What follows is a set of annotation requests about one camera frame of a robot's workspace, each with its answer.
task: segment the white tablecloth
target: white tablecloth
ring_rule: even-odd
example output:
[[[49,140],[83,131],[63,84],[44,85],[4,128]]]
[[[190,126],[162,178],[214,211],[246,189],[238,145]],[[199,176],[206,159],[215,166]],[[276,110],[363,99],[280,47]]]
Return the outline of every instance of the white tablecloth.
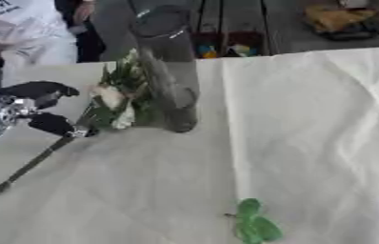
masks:
[[[102,65],[38,68],[85,90]],[[0,196],[0,244],[238,243],[257,197],[278,244],[379,244],[379,49],[199,62],[199,127],[134,129],[68,145]],[[76,118],[88,98],[55,111]],[[0,182],[56,139],[0,140]]]

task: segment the green leaf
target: green leaf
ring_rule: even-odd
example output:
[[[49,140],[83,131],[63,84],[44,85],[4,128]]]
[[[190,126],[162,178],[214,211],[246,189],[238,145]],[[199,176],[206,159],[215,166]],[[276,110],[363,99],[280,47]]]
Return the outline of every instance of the green leaf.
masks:
[[[120,61],[115,61],[115,70],[110,74],[111,84],[113,86],[120,84],[120,73],[121,73],[121,63]]]
[[[253,218],[259,215],[261,203],[255,198],[245,199],[238,205],[237,217]]]
[[[252,223],[265,241],[274,241],[283,237],[280,229],[265,217],[256,217]]]
[[[242,222],[235,225],[235,236],[245,244],[261,244],[263,241],[259,230],[250,225],[249,222]]]
[[[110,73],[108,72],[107,65],[104,65],[101,82],[99,84],[104,86],[110,84]]]

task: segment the robotic hand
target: robotic hand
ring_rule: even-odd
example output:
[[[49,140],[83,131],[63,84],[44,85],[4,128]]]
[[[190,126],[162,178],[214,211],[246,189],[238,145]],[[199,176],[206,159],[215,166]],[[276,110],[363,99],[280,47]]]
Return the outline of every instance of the robotic hand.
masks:
[[[77,96],[79,91],[60,83],[38,81],[0,89],[0,136],[19,120],[29,120],[36,130],[59,136],[84,137],[90,130],[78,127],[61,115],[40,110],[54,107],[62,96]]]

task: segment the white fabric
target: white fabric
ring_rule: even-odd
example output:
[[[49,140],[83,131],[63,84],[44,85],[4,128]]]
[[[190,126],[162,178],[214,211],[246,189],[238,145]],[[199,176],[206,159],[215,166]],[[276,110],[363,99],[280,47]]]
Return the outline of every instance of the white fabric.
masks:
[[[0,44],[69,35],[54,0],[0,0]]]
[[[199,62],[200,125],[82,140],[0,196],[0,244],[239,243],[237,199],[257,197],[277,244],[379,244],[379,49]],[[33,69],[81,91],[102,65]],[[88,98],[55,112],[76,118]],[[0,139],[0,181],[54,136]]]
[[[32,65],[67,65],[77,62],[77,47],[73,37],[47,37],[1,51],[5,61],[3,87],[22,82],[17,77],[22,69]]]

